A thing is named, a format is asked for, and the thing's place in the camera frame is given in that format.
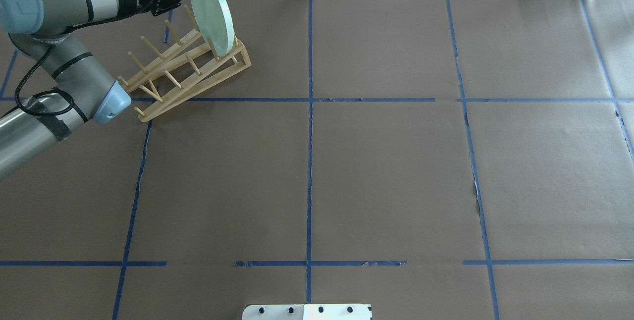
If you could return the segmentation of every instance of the blue tape line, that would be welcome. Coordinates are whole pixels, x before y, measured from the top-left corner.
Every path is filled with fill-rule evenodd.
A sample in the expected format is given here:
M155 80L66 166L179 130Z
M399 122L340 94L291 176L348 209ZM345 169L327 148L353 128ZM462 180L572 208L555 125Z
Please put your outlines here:
M172 17L174 16L174 10L170 10L169 11L169 15L167 16L167 19L172 22ZM165 35L163 36L163 42L167 43L167 41L169 40L169 29L168 27L165 27Z
M314 99L316 103L434 103L435 99Z
M167 262L152 262L152 261L129 261L126 264L127 267L166 267Z
M123 253L123 261L121 262L121 273L119 274L119 282L117 286L117 297L115 298L115 306L112 311L112 320L118 317L118 307L121 303L121 293L123 292L123 284L125 281L125 269L127 268L127 259L130 254L130 244L132 243L132 234L134 231L134 219L136 218L136 208L139 204L139 194L141 192L141 180L143 179L143 171L145 171L145 160L148 154L148 141L150 140L150 132L152 131L152 121L148 123L148 129L145 133L145 143L143 144L143 153L141 154L141 166L139 168L139 176L136 180L136 191L134 192L134 202L132 204L132 212L130 214L130 225L127 229L127 238L125 239L125 250Z
M11 58L11 62L9 63L9 68L6 70L6 74L4 75L2 88L0 88L0 97L4 97L4 91L6 90L6 86L9 84L9 78L11 77L11 71L13 71L13 66L15 65L16 58L18 58L17 49L13 52L13 57Z
M471 170L474 176L475 195L477 198L478 207L480 207L480 228L482 231L482 241L484 243L484 256L487 261L487 272L489 274L489 290L491 290L491 301L493 302L493 315L495 320L500 320L500 311L498 309L498 297L495 291L495 280L493 278L493 265L491 264L491 251L489 249L489 236L486 232L486 221L484 220L484 207L482 207L482 196L480 195L480 180L478 178L476 156L474 153L473 139L471 138L471 127L469 126L469 113L467 111L467 102L465 96L465 87L462 81L462 72L460 71L460 65L458 63L458 43L456 41L456 31L453 26L453 15L451 14L451 0L447 2L447 14L449 16L449 27L451 31L451 42L453 45L453 57L456 65L456 73L458 74L458 81L460 82L460 97L462 99L462 113L465 119L465 128L467 130L467 142L469 144L469 158L471 159Z
M465 99L468 103L611 103L612 99Z
M0 261L2 267L120 267L118 261ZM128 262L129 267L166 267L167 262Z
M400 267L407 261L313 261L317 267Z
M154 102L152 97L134 97L135 102ZM194 97L188 99L195 103L309 103L310 98L267 98L267 97ZM341 98L341 99L312 99L313 103L434 103L436 99L366 99L366 98Z
M603 72L603 76L605 77L605 83L607 83L607 89L610 92L610 97L612 98L612 102L614 103L614 110L618 114L619 123L621 125L621 132L623 133L623 138L625 138L625 144L627 145L630 152L630 159L632 159L632 162L634 162L634 148L632 148L632 140L630 139L628 129L625 126L625 121L623 121L623 114L621 114L621 109L619 108L619 104L616 101L614 88L612 88L612 80L610 79L610 76L607 74L607 68L605 67L603 54L601 54L601 49L599 49L598 42L596 42L596 35L594 33L594 29L592 28L592 24L590 22L590 17L588 15L588 10L586 9L585 0L581 0L581 10L583 13L583 17L586 20L586 24L588 25L590 37L592 38L592 44L595 47L596 56L598 56L598 61L599 61L599 64L601 65L601 71Z
M246 261L236 262L236 267L305 267L306 261Z
M407 261L311 261L313 267L399 267ZM236 267L303 267L306 261L246 261L235 262Z
M211 97L211 98L193 98L189 101L195 103L307 103L308 99L293 99L293 98L237 98L237 97Z
M507 259L491 261L494 266L540 266L554 264L627 264L634 265L632 260L619 259ZM462 261L463 266L486 266L486 261Z
M120 267L121 262L100 261L0 261L4 267Z
M308 191L306 192L306 304L312 302L313 257L313 0L308 0Z

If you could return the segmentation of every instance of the black cable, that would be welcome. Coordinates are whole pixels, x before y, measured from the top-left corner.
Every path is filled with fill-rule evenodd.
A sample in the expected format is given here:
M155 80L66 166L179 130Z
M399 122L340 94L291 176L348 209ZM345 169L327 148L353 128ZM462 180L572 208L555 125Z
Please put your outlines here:
M27 83L27 80L46 61L48 56L51 56L51 53L53 52L55 47L56 45L52 45L51 47L49 47L46 53L43 54L43 56L38 60L38 62L36 62L36 64L33 65L33 67L31 67L31 69L29 70L29 72L27 72L27 74L22 78L22 81L20 81L20 83L18 84L18 87L15 88L15 94L14 94L15 104L22 112L26 114L35 115L38 117L46 117L50 115L61 115L61 114L65 114L66 112L69 112L71 109L73 109L73 107L75 107L75 100L73 100L73 97L68 92L61 91L61 90L50 90L50 91L41 92L40 94L35 95L36 98L43 95L48 95L48 94L58 94L62 96L66 101L68 101L68 107L62 110L58 110L57 112L33 112L32 110L29 110L28 108L26 108L25 105L23 105L22 101L20 100L20 92L22 92L22 88Z
M150 0L149 2L147 2L147 4L145 4L145 6L139 8L139 10L135 11L134 13L130 13L128 15L125 15L125 16L119 17L119 18L114 17L114 18L102 20L101 22L92 22L92 23L82 24L81 26L75 26L75 27L70 28L70 32L72 33L73 31L76 31L77 29L82 29L84 27L92 27L92 26L98 26L98 25L106 24L106 23L118 22L120 20L124 20L124 19L127 19L127 18L134 17L134 15L137 15L139 13L143 13L143 11L147 10L148 8L150 8L150 6L152 4L154 4L154 0Z

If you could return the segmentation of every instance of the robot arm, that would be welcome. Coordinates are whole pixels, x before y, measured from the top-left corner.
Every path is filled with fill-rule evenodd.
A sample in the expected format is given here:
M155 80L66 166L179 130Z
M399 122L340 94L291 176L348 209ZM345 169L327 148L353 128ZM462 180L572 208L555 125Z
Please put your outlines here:
M107 123L131 103L72 31L146 11L160 15L181 1L0 0L0 27L57 83L25 103L18 90L18 106L0 119L0 180L90 119Z

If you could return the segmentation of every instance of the light green plate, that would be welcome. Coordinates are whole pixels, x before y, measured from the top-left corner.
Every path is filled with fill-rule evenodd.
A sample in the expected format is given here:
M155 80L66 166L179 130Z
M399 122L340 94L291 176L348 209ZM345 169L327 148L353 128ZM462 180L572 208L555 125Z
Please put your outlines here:
M233 49L233 20L227 0L192 0L192 7L200 34L207 43L208 37L220 57Z

